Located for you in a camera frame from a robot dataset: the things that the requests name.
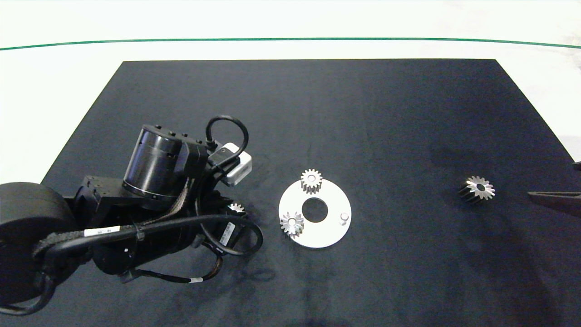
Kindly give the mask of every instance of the green line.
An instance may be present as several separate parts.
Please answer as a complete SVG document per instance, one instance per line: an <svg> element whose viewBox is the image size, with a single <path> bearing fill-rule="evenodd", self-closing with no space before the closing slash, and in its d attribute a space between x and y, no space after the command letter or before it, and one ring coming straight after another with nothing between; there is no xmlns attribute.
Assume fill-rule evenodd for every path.
<svg viewBox="0 0 581 327"><path fill-rule="evenodd" d="M21 45L19 47L0 48L4 50L55 47L57 45L73 44L95 44L95 43L127 43L127 42L193 42L193 41L463 41L463 42L489 42L489 43L510 43L539 45L542 47L573 48L581 49L581 45L509 41L509 40L488 40L484 38L447 38L447 37L259 37L259 38L139 38L134 40L98 40L98 41L75 41L59 42L35 45Z"/></svg>

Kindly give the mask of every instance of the white circular plate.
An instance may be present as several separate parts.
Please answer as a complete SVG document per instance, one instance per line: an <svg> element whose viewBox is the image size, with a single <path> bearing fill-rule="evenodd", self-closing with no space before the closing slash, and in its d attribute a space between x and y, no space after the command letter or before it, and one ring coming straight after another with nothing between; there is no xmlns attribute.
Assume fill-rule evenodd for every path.
<svg viewBox="0 0 581 327"><path fill-rule="evenodd" d="M310 198L317 198L327 205L327 217L320 222L311 222L303 214L303 204ZM282 194L278 205L279 219L286 213L295 212L304 218L303 232L293 241L302 246L321 248L337 243L351 225L351 204L345 193L333 182L323 179L321 190L315 194L307 194L300 185L300 180L292 183Z"/></svg>

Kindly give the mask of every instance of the gear on plate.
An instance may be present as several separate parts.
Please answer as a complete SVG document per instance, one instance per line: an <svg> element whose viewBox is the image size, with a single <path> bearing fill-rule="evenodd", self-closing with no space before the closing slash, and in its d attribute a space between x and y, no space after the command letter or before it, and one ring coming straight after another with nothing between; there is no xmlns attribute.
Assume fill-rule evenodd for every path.
<svg viewBox="0 0 581 327"><path fill-rule="evenodd" d="M294 238L303 232L304 220L302 215L297 212L294 215L287 212L280 221L281 229L290 237Z"/></svg>
<svg viewBox="0 0 581 327"><path fill-rule="evenodd" d="M492 199L494 192L494 186L489 181L480 176L472 176L466 180L458 193L466 202L476 203Z"/></svg>
<svg viewBox="0 0 581 327"><path fill-rule="evenodd" d="M315 194L321 189L323 178L318 170L308 169L300 176L300 186L307 194Z"/></svg>

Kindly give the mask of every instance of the white floor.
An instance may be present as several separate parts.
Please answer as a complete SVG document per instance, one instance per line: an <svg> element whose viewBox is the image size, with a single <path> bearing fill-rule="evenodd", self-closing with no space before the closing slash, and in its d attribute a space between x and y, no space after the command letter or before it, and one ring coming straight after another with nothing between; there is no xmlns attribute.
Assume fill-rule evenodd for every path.
<svg viewBox="0 0 581 327"><path fill-rule="evenodd" d="M265 37L581 46L581 1L0 1L0 48ZM497 59L581 161L581 48L461 41L128 42L0 51L0 183L40 182L122 61L313 58Z"/></svg>

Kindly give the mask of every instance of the plate center hole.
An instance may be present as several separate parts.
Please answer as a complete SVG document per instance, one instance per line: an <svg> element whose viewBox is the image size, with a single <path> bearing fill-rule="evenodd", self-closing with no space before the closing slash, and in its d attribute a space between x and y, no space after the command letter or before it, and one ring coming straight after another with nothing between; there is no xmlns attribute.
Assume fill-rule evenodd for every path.
<svg viewBox="0 0 581 327"><path fill-rule="evenodd" d="M310 222L321 222L327 217L329 209L319 198L310 198L303 203L303 216Z"/></svg>

